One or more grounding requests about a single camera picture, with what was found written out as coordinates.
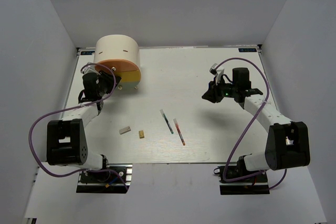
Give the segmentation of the orange top drawer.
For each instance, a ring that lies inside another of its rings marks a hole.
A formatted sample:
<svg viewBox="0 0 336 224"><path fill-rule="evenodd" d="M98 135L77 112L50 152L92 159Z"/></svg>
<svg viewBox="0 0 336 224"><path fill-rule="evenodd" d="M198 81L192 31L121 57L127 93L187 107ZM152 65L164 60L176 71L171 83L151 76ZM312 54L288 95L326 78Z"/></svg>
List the orange top drawer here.
<svg viewBox="0 0 336 224"><path fill-rule="evenodd" d="M112 68L115 68L116 72L129 72L139 70L139 67L135 63L124 59L110 59L99 61L98 67L101 68L101 65L107 67L110 70Z"/></svg>

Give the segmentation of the red pen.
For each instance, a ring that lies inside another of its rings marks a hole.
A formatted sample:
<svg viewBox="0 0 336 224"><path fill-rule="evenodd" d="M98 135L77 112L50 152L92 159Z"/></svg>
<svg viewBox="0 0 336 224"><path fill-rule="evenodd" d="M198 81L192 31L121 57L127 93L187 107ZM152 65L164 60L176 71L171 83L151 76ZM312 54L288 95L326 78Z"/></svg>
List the red pen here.
<svg viewBox="0 0 336 224"><path fill-rule="evenodd" d="M181 132L181 130L180 130L180 126L179 126L179 124L178 124L177 119L174 118L174 119L173 119L173 122L174 122L174 125L175 125L175 127L176 127L176 130L177 130L177 132L178 132L178 135L179 135L179 137L180 137L180 140L181 140L181 142L182 142L182 145L185 146L185 141L184 141L184 138L183 138L182 132Z"/></svg>

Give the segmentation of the green pen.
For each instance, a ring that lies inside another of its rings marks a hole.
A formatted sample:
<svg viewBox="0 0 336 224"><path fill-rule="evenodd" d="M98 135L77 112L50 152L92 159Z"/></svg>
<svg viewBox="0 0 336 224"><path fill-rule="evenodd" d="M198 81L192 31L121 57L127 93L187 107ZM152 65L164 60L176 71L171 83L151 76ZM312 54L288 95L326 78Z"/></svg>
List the green pen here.
<svg viewBox="0 0 336 224"><path fill-rule="evenodd" d="M171 132L171 134L174 134L173 129L172 129L172 127L171 127L171 125L170 125L170 123L169 123L169 121L168 121L168 119L167 119L167 117L166 117L165 112L163 111L163 109L160 110L160 113L161 113L163 119L165 120L165 122L166 122L166 124L167 124L167 126L168 126L168 128L169 128L169 130Z"/></svg>

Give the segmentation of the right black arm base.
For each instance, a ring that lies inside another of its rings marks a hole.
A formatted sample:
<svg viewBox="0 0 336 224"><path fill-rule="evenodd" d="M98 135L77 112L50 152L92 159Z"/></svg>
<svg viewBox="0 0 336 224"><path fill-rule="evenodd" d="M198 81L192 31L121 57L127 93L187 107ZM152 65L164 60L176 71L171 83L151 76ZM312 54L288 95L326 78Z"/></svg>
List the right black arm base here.
<svg viewBox="0 0 336 224"><path fill-rule="evenodd" d="M219 189L221 195L267 195L270 194L268 178L261 174L252 178L236 182L226 182L223 179L225 166L217 166L214 175L219 177Z"/></svg>

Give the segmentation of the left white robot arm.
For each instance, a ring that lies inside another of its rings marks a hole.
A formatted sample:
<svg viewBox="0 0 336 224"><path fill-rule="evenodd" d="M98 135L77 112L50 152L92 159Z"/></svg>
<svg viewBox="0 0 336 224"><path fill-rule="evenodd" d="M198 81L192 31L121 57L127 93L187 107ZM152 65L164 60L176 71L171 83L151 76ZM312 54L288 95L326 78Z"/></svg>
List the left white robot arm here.
<svg viewBox="0 0 336 224"><path fill-rule="evenodd" d="M47 125L47 162L49 165L73 166L93 170L93 176L101 182L110 178L111 168L103 154L88 149L85 127L98 116L103 108L104 95L111 94L121 81L103 71L90 72L82 76L83 90L78 96L82 105L60 120Z"/></svg>

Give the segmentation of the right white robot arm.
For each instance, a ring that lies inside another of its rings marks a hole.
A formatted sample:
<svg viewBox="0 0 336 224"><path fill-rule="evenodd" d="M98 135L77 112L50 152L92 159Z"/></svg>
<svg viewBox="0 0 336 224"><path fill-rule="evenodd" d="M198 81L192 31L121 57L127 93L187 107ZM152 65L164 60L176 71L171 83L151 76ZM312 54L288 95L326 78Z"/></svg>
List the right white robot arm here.
<svg viewBox="0 0 336 224"><path fill-rule="evenodd" d="M224 80L224 73L211 70L214 79L202 99L219 103L223 98L232 98L245 111L256 117L268 136L263 152L241 156L237 162L238 177L247 182L256 171L281 170L310 164L308 127L282 115L266 97L252 88L247 68L234 68L232 81Z"/></svg>

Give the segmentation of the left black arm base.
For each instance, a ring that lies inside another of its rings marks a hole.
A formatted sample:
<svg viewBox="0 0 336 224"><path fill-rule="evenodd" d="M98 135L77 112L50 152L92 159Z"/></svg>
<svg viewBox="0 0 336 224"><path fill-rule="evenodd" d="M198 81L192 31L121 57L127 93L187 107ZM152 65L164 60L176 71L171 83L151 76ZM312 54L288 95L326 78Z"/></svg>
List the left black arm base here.
<svg viewBox="0 0 336 224"><path fill-rule="evenodd" d="M132 180L132 164L108 164L102 173L81 172L76 193L126 194Z"/></svg>

